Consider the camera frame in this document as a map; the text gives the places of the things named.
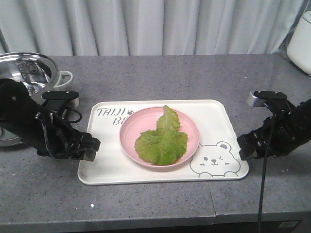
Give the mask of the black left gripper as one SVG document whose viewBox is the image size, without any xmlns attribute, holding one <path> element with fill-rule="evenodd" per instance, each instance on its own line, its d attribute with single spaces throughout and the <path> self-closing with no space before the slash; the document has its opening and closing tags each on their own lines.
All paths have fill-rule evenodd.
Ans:
<svg viewBox="0 0 311 233">
<path fill-rule="evenodd" d="M 94 161 L 101 142 L 90 133 L 73 128 L 53 112 L 37 112 L 35 123 L 39 131 L 39 139 L 35 143 L 39 156 Z"/>
</svg>

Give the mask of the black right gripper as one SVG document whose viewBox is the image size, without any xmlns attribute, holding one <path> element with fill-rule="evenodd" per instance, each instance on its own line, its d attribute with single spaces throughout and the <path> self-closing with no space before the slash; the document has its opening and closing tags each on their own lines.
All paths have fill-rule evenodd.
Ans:
<svg viewBox="0 0 311 233">
<path fill-rule="evenodd" d="M 237 138 L 242 160 L 280 157 L 299 147 L 298 136 L 285 121 L 269 117 L 263 126 Z"/>
</svg>

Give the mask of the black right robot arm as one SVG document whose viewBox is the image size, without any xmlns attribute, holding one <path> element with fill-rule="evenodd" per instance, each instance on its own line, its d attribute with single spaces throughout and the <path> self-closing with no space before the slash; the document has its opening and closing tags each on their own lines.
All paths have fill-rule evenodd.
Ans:
<svg viewBox="0 0 311 233">
<path fill-rule="evenodd" d="M 258 129 L 237 138 L 242 160 L 285 156 L 311 140 L 310 101 L 296 107 L 288 100 L 267 99 L 262 105 L 272 116 Z"/>
</svg>

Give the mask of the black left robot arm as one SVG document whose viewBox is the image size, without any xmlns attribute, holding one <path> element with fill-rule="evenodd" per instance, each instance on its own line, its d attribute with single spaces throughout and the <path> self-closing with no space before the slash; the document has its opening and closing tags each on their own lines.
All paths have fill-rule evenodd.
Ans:
<svg viewBox="0 0 311 233">
<path fill-rule="evenodd" d="M 72 122 L 62 118 L 69 99 L 63 100 L 57 112 L 46 106 L 55 91 L 47 91 L 44 104 L 36 103 L 26 86 L 12 79 L 0 81 L 0 125 L 20 137 L 42 157 L 94 161 L 100 140 L 78 131 Z"/>
</svg>

